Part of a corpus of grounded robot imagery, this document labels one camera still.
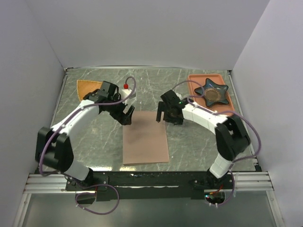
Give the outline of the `pink file folder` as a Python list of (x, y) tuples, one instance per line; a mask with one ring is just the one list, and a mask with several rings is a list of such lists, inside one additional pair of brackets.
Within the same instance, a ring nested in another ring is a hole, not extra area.
[(131, 125), (123, 126), (123, 164), (142, 165), (169, 162), (169, 147), (164, 121), (156, 112), (135, 111)]

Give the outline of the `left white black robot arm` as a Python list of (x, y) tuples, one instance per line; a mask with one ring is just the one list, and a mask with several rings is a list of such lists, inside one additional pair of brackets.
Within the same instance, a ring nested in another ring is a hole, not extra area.
[(47, 166), (68, 177), (74, 178), (83, 190), (89, 190), (94, 184), (94, 172), (74, 157), (72, 141), (83, 126), (91, 122), (100, 113), (107, 112), (121, 125), (130, 125), (134, 106), (127, 107), (127, 100), (135, 96), (135, 88), (124, 84), (123, 89), (111, 82), (103, 81), (101, 86), (87, 92), (80, 104), (63, 120), (51, 128), (43, 127), (38, 131), (35, 159), (39, 163), (39, 173)]

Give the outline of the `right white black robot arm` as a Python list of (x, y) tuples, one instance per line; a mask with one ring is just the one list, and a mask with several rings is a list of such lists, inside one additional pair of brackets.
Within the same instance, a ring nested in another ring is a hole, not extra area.
[(241, 118), (235, 114), (218, 114), (200, 106), (190, 98), (180, 99), (173, 90), (160, 96), (156, 121), (182, 125), (188, 120), (208, 129), (215, 135), (217, 157), (198, 183), (207, 188), (218, 188), (227, 178), (236, 157), (250, 145), (250, 137)]

